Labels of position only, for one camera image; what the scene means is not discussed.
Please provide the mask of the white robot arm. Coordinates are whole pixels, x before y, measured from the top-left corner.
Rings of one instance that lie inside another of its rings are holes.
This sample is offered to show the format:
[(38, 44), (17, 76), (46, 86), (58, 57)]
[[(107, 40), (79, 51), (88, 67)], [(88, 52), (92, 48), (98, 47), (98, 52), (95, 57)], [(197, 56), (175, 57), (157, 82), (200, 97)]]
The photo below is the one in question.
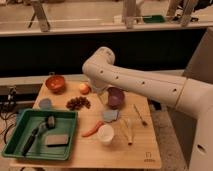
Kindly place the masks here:
[(141, 94), (197, 120), (189, 171), (213, 171), (213, 84), (195, 79), (126, 69), (114, 65), (115, 54), (98, 48), (82, 66), (95, 92), (108, 84)]

